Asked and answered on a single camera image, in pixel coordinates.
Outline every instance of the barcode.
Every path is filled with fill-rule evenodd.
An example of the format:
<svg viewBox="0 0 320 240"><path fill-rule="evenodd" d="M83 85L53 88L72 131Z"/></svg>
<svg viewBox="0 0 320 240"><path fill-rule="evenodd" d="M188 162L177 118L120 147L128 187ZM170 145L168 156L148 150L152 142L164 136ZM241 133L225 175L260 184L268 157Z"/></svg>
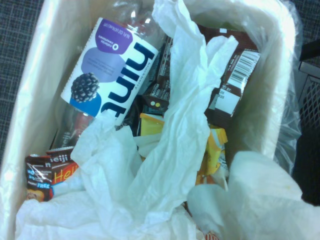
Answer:
<svg viewBox="0 0 320 240"><path fill-rule="evenodd" d="M248 78L255 69L255 66L260 58L260 53L254 51L243 51L234 70L232 71L228 84L231 84L239 89L244 89Z"/></svg>

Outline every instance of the blue label section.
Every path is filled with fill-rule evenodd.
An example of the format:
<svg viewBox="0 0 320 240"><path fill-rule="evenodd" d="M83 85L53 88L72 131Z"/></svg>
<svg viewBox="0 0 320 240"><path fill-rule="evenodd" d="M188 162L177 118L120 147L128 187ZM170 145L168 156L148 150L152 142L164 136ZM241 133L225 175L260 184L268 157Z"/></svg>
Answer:
<svg viewBox="0 0 320 240"><path fill-rule="evenodd" d="M101 107L101 96L97 93L94 99L85 102L77 102L71 97L70 104L75 108L96 117Z"/></svg>

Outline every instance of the bottle label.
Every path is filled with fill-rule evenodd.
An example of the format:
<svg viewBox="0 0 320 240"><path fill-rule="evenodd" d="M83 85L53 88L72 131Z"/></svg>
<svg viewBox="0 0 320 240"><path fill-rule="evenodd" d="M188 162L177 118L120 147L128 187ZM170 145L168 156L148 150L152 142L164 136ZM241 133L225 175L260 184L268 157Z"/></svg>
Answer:
<svg viewBox="0 0 320 240"><path fill-rule="evenodd" d="M100 17L61 97L93 117L110 111L120 125L157 54L128 29Z"/></svg>

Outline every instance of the hint logo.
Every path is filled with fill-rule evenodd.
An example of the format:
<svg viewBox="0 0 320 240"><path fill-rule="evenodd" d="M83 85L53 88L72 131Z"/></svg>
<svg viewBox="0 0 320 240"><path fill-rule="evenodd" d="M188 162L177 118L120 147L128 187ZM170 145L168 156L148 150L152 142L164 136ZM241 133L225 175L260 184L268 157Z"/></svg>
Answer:
<svg viewBox="0 0 320 240"><path fill-rule="evenodd" d="M133 61L132 59L129 58L125 62L125 64L126 64L126 66L129 66L129 67L131 67L131 68L133 68L133 69L135 69L137 71L142 71L146 67L146 65L148 63L148 59L153 60L154 57L155 57L155 54L153 54L150 50L148 50L147 48L145 48L144 46L142 46L139 43L136 43L133 48L144 55L144 61L142 63L137 63L137 62L135 62L135 61ZM126 67L124 67L122 69L121 73L124 76L134 80L135 82L137 82L139 77L140 77L138 74L130 71ZM118 94L116 94L114 92L110 92L108 98L112 99L112 100L114 100L114 101L116 101L116 102L118 102L120 104L123 104L129 99L129 97L131 95L131 92L134 89L136 84L124 79L121 76L119 76L117 78L116 82L118 84L124 86L127 89L127 93L124 96L119 96ZM108 109L113 110L113 111L116 112L115 117L119 117L120 114L124 114L126 112L126 110L127 110L126 108L121 107L121 106L119 106L117 104L114 104L112 102L106 102L102 106L101 112L103 112L104 110L108 110Z"/></svg>

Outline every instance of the gray carpet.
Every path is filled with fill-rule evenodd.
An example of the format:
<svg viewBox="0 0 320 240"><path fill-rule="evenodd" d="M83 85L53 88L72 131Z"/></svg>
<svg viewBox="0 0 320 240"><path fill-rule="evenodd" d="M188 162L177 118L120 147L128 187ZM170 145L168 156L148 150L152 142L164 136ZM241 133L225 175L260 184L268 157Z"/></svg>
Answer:
<svg viewBox="0 0 320 240"><path fill-rule="evenodd" d="M320 1L293 0L304 24L304 43L320 38ZM0 160L28 49L43 0L0 0ZM320 58L309 60L320 66Z"/></svg>
<svg viewBox="0 0 320 240"><path fill-rule="evenodd" d="M43 0L0 0L0 160Z"/></svg>

